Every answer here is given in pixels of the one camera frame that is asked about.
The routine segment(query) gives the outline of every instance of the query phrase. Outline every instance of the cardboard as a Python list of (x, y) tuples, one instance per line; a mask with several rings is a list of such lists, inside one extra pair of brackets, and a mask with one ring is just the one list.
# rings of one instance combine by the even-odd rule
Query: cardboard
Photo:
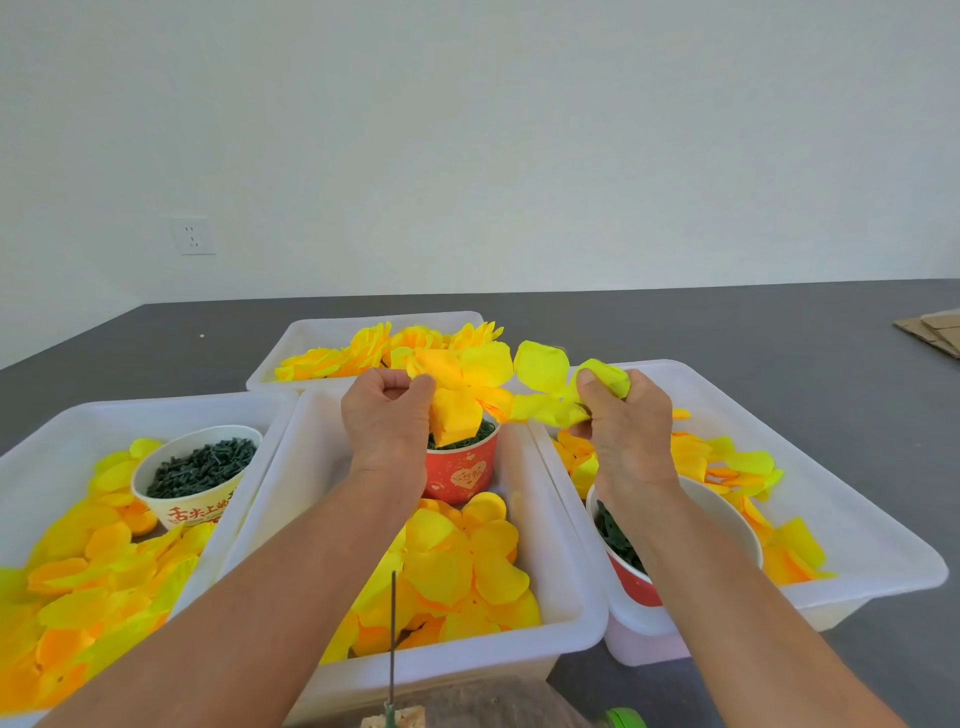
[(960, 359), (960, 308), (900, 319), (894, 326), (923, 339), (930, 346)]

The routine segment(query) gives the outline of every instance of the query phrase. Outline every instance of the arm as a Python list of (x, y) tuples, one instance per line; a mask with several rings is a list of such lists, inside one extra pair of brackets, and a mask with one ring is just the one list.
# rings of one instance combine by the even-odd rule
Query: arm
[(903, 728), (727, 535), (681, 490), (670, 457), (671, 402), (630, 372), (616, 399), (577, 381), (593, 420), (597, 495), (636, 549), (717, 709), (735, 728)]
[(279, 725), (417, 507), (433, 388), (429, 376), (412, 384), (390, 370), (360, 376), (343, 402), (354, 453), (347, 479), (43, 728)]

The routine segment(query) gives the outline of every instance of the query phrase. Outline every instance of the red paper cup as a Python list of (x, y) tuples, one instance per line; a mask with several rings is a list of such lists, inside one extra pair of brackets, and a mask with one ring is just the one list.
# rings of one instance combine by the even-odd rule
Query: red paper cup
[(442, 500), (450, 505), (463, 505), (490, 487), (493, 457), (500, 425), (486, 440), (469, 448), (453, 450), (429, 449), (426, 452), (426, 487), (423, 497)]

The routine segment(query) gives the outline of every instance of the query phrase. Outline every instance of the white paper cup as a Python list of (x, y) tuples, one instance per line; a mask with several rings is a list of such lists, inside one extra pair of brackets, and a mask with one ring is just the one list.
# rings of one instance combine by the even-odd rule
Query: white paper cup
[(189, 455), (204, 445), (215, 445), (221, 440), (239, 437), (253, 440), (259, 448), (263, 436), (252, 427), (245, 425), (219, 425), (198, 429), (176, 440), (171, 440), (162, 448), (151, 452), (133, 472), (133, 494), (152, 510), (161, 523), (169, 530), (177, 525), (195, 525), (207, 521), (217, 521), (224, 515), (230, 503), (234, 489), (246, 470), (240, 471), (227, 482), (214, 486), (194, 496), (155, 498), (147, 496), (147, 489), (153, 484), (156, 469), (173, 457)]

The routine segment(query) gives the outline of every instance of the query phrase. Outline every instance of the dark green pellet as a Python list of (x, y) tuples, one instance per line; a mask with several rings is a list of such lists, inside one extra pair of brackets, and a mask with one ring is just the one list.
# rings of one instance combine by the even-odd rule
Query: dark green pellet
[(493, 431), (496, 429), (496, 425), (488, 420), (484, 420), (480, 423), (480, 429), (477, 430), (477, 433), (473, 437), (467, 437), (466, 440), (461, 440), (458, 443), (450, 443), (449, 445), (444, 445), (442, 448), (438, 448), (436, 441), (433, 439), (433, 433), (430, 433), (430, 436), (426, 440), (427, 449), (462, 449), (469, 448), (471, 445), (476, 445), (482, 440), (486, 440), (490, 437)]
[(234, 437), (174, 457), (156, 469), (149, 497), (195, 496), (225, 483), (246, 468), (256, 453), (253, 440)]
[(624, 536), (623, 531), (620, 530), (620, 526), (613, 520), (613, 516), (611, 516), (610, 511), (607, 510), (607, 506), (599, 500), (597, 501), (597, 516), (596, 519), (594, 519), (594, 523), (600, 535), (603, 536), (603, 540), (607, 542), (607, 546), (613, 550), (613, 553), (637, 571), (647, 572), (647, 569), (643, 567), (643, 562), (640, 561), (640, 557), (636, 555), (634, 547), (630, 545), (627, 537)]

